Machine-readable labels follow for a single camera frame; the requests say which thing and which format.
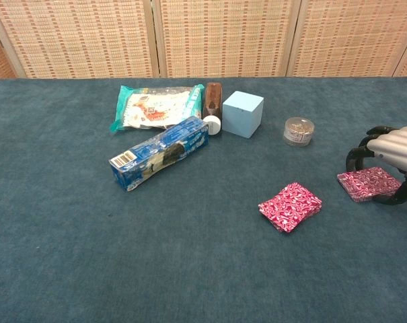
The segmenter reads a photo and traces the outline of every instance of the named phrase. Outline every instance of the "container lid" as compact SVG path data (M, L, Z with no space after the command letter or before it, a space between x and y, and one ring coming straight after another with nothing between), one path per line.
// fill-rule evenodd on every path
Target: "container lid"
M221 130L221 121L216 116L206 116L203 121L209 125L209 134L216 135Z

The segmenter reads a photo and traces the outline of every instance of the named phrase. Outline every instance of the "robotic hand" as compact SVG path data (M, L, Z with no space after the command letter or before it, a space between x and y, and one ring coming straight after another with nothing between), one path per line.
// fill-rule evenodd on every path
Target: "robotic hand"
M351 149L346 157L346 171L363 169L363 158L377 157L399 169L405 181L392 196L377 195L374 201L387 205L402 204L407 201L407 127L395 129L378 126L367 132L358 148Z

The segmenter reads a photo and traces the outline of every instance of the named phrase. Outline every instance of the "blue cardboard box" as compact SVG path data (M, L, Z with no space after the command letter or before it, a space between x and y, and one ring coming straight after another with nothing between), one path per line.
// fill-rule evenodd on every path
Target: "blue cardboard box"
M223 131L250 138L262 121L263 101L261 96L234 92L223 103Z
M159 170L208 143L208 124L191 116L109 160L119 185L134 190Z

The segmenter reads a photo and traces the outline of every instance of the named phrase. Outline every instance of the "pink patterned package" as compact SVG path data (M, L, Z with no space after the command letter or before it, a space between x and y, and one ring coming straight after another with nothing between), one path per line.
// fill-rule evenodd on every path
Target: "pink patterned package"
M354 202L371 200L375 195L392 195L401 183L381 167L339 174L338 181Z
M260 212L278 231L290 232L322 208L321 200L299 183L284 187L269 201L258 205Z

